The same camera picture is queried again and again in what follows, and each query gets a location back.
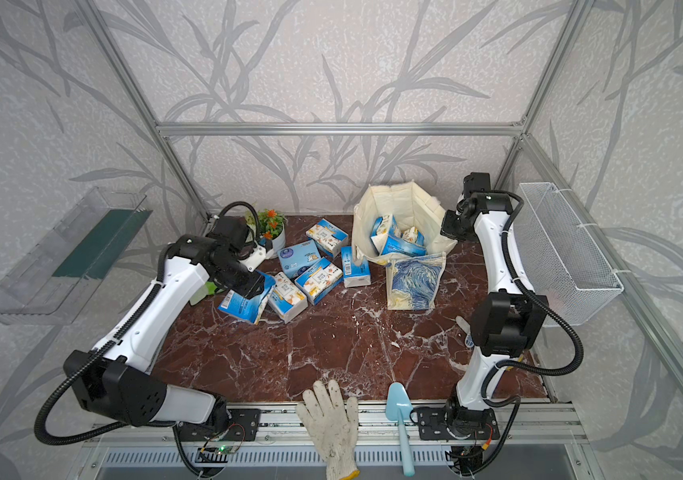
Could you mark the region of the blue tissue pack front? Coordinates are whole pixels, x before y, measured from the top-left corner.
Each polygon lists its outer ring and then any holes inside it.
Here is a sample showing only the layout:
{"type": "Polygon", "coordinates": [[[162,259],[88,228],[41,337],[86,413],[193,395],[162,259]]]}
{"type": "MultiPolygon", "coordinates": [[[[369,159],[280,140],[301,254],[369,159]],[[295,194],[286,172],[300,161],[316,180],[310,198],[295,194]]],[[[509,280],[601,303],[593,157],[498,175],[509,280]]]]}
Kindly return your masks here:
{"type": "Polygon", "coordinates": [[[411,243],[407,243],[395,235],[387,236],[385,244],[383,244],[383,250],[381,250],[381,255],[387,255],[391,253],[405,254],[409,257],[424,256],[427,254],[427,248],[425,245],[419,247],[411,243]]]}

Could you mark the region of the canvas bag with blue painting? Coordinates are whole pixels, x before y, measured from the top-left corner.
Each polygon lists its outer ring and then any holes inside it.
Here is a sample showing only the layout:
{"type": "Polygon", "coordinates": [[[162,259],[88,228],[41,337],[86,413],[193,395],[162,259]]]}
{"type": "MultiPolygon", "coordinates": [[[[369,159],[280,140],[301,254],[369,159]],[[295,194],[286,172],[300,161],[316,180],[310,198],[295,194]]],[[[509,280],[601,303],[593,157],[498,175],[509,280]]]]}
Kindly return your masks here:
{"type": "Polygon", "coordinates": [[[389,310],[435,307],[447,256],[457,245],[441,235],[446,213],[415,182],[371,185],[353,208],[353,258],[385,267],[389,310]]]}

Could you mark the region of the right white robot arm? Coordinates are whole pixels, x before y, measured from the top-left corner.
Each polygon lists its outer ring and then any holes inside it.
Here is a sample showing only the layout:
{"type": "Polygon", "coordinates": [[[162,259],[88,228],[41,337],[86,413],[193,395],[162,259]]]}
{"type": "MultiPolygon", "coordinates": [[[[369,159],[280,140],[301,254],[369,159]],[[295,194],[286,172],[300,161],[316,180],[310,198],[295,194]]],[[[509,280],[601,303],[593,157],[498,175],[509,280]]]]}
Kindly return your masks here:
{"type": "Polygon", "coordinates": [[[520,358],[531,346],[545,320],[545,311],[521,291],[533,291],[523,271],[513,226],[513,196],[491,189],[491,175],[473,172],[463,178],[463,194],[454,210],[445,212],[441,235],[457,241],[477,241],[487,269],[487,297],[469,320],[475,352],[469,369],[451,392],[447,414],[465,419],[472,411],[489,408],[503,360],[520,358]]]}

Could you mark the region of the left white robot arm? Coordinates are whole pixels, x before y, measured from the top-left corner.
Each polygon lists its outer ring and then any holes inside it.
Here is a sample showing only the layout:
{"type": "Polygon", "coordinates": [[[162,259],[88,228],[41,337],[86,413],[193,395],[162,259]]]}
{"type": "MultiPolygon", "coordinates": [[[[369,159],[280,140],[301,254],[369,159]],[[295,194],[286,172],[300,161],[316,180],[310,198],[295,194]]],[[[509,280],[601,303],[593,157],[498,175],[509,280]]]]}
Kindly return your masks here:
{"type": "Polygon", "coordinates": [[[230,216],[205,236],[185,235],[165,247],[157,277],[137,304],[91,351],[66,360],[81,408],[131,426],[212,422],[215,395],[167,384],[151,374],[152,366],[185,305],[207,283],[247,299],[265,293],[258,267],[266,256],[245,220],[230,216]]]}

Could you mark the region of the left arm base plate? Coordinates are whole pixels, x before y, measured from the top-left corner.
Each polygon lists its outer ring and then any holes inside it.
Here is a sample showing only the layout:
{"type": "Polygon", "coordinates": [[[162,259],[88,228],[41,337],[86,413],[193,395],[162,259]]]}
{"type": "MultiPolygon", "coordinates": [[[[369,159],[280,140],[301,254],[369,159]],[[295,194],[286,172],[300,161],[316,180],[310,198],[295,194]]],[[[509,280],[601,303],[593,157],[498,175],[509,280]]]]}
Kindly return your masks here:
{"type": "Polygon", "coordinates": [[[217,413],[213,422],[206,424],[184,423],[179,428],[181,442],[233,441],[254,442],[260,426],[259,408],[235,408],[217,413]]]}

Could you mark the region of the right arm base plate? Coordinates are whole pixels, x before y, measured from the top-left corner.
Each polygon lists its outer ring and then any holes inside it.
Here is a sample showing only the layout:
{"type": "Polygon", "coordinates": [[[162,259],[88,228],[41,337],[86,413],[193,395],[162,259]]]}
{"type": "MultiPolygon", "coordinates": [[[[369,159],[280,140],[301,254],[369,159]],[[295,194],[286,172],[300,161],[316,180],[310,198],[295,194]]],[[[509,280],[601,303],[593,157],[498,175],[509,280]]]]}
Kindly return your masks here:
{"type": "Polygon", "coordinates": [[[445,407],[421,406],[411,412],[411,422],[417,425],[421,440],[486,442],[501,437],[493,409],[467,410],[462,407],[451,413],[445,407]]]}

